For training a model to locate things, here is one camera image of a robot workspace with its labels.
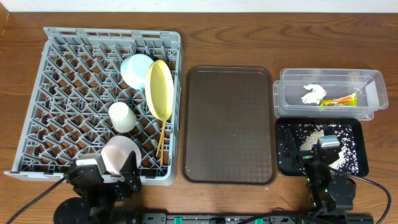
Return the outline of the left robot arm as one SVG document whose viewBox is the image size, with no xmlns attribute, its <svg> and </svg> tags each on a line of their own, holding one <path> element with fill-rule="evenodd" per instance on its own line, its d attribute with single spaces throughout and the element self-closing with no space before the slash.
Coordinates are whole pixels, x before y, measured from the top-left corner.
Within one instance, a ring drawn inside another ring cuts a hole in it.
<svg viewBox="0 0 398 224">
<path fill-rule="evenodd" d="M 105 183 L 96 165 L 71 168 L 65 178 L 78 196 L 65 200 L 56 208 L 53 222 L 114 222 L 114 204 L 131 199 L 131 194 L 140 192 L 142 187 L 135 165 L 124 165 L 121 175 L 123 181 Z"/>
</svg>

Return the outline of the yellow plate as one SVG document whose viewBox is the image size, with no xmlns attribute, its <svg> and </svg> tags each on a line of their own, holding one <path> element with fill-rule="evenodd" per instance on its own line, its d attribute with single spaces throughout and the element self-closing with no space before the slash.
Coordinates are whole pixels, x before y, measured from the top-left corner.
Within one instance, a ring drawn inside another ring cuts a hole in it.
<svg viewBox="0 0 398 224">
<path fill-rule="evenodd" d="M 145 96 L 149 111 L 157 119 L 167 121 L 172 114 L 174 83 L 169 67 L 156 60 L 148 69 Z"/>
</svg>

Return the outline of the pink bowl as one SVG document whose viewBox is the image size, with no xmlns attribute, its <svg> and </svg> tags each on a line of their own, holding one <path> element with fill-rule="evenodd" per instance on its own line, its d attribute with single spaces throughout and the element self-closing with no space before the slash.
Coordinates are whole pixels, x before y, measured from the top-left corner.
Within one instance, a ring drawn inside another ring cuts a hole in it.
<svg viewBox="0 0 398 224">
<path fill-rule="evenodd" d="M 101 150 L 101 157 L 106 166 L 106 171 L 112 175 L 119 175 L 122 166 L 132 151 L 136 153 L 136 164 L 139 167 L 142 156 L 137 144 L 125 136 L 112 137 Z"/>
</svg>

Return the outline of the light blue bowl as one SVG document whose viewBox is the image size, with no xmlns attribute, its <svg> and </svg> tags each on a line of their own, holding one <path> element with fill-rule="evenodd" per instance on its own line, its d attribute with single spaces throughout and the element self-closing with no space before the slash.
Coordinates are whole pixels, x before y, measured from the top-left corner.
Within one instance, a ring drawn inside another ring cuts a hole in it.
<svg viewBox="0 0 398 224">
<path fill-rule="evenodd" d="M 124 82 L 136 90 L 143 90 L 149 67 L 154 63 L 148 55 L 135 54 L 123 60 L 121 76 Z"/>
</svg>

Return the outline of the rice and nuts pile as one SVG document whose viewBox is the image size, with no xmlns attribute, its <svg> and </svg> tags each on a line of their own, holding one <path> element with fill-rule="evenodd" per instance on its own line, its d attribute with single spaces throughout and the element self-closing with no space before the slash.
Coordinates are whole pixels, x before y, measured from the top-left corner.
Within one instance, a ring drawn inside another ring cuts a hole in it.
<svg viewBox="0 0 398 224">
<path fill-rule="evenodd" d="M 330 167 L 351 175 L 361 175 L 359 170 L 359 153 L 354 141 L 353 129 L 348 124 L 280 124 L 277 126 L 281 135 L 277 138 L 278 165 L 281 173 L 287 176 L 304 176 L 304 168 L 292 165 L 287 152 L 287 131 L 290 131 L 295 147 L 299 151 L 309 151 L 324 136 L 324 127 L 335 135 L 341 144 L 339 159 L 330 164 Z"/>
</svg>

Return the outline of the white cup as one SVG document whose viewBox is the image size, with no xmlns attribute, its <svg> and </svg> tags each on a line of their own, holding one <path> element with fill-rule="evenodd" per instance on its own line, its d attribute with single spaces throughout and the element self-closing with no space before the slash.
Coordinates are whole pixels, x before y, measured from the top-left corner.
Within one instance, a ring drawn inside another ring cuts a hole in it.
<svg viewBox="0 0 398 224">
<path fill-rule="evenodd" d="M 133 130 L 137 121 L 132 109 L 123 102 L 116 102 L 110 106 L 109 117 L 114 129 L 119 133 Z"/>
</svg>

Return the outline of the yellow green snack wrapper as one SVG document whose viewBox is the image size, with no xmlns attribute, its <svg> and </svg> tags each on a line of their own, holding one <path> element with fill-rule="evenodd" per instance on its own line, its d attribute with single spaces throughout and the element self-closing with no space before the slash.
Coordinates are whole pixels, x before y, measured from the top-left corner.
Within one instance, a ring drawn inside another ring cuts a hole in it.
<svg viewBox="0 0 398 224">
<path fill-rule="evenodd" d="M 357 106 L 358 105 L 358 94 L 352 93 L 347 96 L 333 99 L 321 100 L 320 106 Z"/>
</svg>

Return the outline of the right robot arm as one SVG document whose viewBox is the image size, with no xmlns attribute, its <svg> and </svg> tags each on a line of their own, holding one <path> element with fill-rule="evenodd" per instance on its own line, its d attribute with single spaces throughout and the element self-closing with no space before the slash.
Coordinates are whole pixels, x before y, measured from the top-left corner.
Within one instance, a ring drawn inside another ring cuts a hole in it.
<svg viewBox="0 0 398 224">
<path fill-rule="evenodd" d="M 351 223 L 347 212 L 353 209 L 356 195 L 354 180 L 333 175 L 328 165 L 337 161 L 343 142 L 324 125 L 323 136 L 311 150 L 301 151 L 295 143 L 292 124 L 277 126 L 277 139 L 283 153 L 279 161 L 307 176 L 308 191 L 314 209 L 306 214 L 273 209 L 261 215 L 166 215 L 164 213 L 132 214 L 125 223 Z"/>
</svg>

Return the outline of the wooden chopstick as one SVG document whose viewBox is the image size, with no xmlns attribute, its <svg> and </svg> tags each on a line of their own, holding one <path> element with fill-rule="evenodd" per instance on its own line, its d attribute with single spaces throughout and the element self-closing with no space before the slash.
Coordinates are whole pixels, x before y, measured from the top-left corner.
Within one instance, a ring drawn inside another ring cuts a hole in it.
<svg viewBox="0 0 398 224">
<path fill-rule="evenodd" d="M 160 138 L 159 138 L 159 143 L 158 143 L 158 146 L 157 146 L 156 156 L 159 156 L 159 151 L 160 151 L 161 145 L 162 145 L 163 140 L 164 140 L 165 125 L 166 125 L 166 121 L 163 121 L 162 122 L 161 134 L 160 134 Z"/>
<path fill-rule="evenodd" d="M 166 126 L 166 121 L 163 121 L 162 133 L 160 138 L 160 166 L 163 166 L 165 126 Z"/>
</svg>

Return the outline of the white tissue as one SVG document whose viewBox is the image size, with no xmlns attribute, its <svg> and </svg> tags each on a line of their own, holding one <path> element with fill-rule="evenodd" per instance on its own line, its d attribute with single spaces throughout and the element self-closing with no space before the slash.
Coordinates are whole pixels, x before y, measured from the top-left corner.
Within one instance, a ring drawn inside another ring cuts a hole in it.
<svg viewBox="0 0 398 224">
<path fill-rule="evenodd" d="M 326 96 L 327 91 L 318 84 L 308 84 L 303 86 L 308 93 L 302 97 L 303 104 L 316 104 L 319 105 L 322 99 Z"/>
</svg>

